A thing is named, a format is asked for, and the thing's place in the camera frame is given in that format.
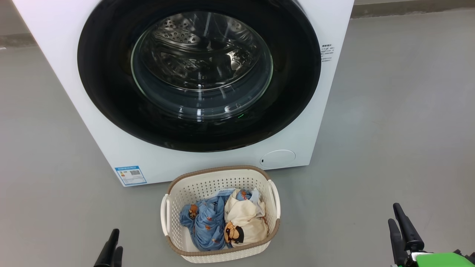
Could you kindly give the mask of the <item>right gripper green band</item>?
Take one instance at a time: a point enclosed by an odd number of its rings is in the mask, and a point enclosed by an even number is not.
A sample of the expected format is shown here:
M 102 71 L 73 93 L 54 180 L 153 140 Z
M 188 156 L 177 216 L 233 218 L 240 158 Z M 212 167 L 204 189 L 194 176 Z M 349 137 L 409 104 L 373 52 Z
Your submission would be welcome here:
M 399 228 L 395 220 L 388 219 L 392 267 L 475 267 L 475 252 L 463 255 L 460 250 L 451 253 L 423 251 L 425 244 L 399 203 L 393 204 L 393 211 Z

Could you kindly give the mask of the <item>blue patterned garment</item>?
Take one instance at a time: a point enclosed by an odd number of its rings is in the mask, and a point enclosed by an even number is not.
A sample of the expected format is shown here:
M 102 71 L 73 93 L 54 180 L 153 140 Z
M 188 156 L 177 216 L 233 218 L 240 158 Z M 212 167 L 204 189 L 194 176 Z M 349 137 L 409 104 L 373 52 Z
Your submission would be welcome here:
M 216 251 L 227 247 L 224 209 L 234 190 L 236 188 L 222 189 L 208 199 L 185 205 L 181 210 L 180 224 L 189 230 L 192 243 L 199 251 Z

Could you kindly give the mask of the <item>cream cartoon print garment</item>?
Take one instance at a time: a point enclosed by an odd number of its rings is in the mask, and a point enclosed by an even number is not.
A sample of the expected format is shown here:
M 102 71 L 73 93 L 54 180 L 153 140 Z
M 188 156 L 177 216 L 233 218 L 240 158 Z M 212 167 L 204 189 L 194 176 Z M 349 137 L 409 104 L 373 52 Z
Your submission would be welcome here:
M 266 203 L 257 188 L 234 190 L 224 212 L 224 238 L 228 248 L 250 245 L 268 237 Z

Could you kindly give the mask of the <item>black round glass washer door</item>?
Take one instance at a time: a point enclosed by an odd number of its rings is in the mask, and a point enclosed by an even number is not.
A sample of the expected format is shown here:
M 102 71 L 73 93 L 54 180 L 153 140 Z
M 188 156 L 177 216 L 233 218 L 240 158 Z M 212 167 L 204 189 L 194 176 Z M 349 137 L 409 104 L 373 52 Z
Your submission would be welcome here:
M 191 11 L 234 17 L 266 44 L 256 66 L 229 86 L 184 90 L 156 78 L 146 35 Z M 128 134 L 187 152 L 250 146 L 290 125 L 314 95 L 322 63 L 309 17 L 293 0 L 101 0 L 78 43 L 78 71 L 98 110 Z

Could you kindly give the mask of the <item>stainless steel washing machine drum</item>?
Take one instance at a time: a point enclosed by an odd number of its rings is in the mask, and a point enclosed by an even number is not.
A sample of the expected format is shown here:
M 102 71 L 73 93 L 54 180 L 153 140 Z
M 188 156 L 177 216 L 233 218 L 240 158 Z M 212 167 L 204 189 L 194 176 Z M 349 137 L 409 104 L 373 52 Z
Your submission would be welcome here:
M 151 27 L 142 50 L 156 78 L 184 90 L 211 90 L 242 80 L 266 44 L 244 22 L 210 11 L 165 17 Z

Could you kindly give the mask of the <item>blue energy label sticker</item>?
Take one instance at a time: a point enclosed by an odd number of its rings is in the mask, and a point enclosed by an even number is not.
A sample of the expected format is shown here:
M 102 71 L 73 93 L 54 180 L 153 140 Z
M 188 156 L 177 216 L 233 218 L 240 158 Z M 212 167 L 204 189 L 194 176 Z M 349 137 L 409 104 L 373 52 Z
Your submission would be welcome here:
M 125 187 L 147 184 L 139 166 L 117 167 L 114 170 Z

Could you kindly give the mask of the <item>cream perforated laundry basket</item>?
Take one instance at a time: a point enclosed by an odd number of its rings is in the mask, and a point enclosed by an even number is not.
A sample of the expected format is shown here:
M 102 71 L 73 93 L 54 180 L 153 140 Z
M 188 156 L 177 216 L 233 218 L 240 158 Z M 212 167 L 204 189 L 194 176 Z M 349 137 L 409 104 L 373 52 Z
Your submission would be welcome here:
M 180 224 L 180 212 L 185 205 L 208 199 L 222 189 L 260 191 L 266 203 L 268 236 L 260 242 L 216 251 L 199 251 L 192 243 L 189 230 Z M 278 189 L 269 175 L 254 166 L 227 166 L 203 169 L 176 178 L 164 195 L 161 207 L 161 227 L 171 249 L 195 264 L 220 263 L 250 257 L 263 252 L 278 233 L 281 205 Z

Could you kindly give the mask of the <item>white oval filter cover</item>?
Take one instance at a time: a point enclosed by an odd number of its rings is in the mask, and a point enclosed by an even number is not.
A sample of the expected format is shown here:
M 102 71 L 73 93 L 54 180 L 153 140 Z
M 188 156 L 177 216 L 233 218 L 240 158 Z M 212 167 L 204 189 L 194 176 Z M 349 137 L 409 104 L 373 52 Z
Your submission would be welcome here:
M 295 158 L 295 153 L 290 150 L 275 150 L 265 154 L 260 159 L 260 164 L 267 169 L 285 168 L 291 165 Z

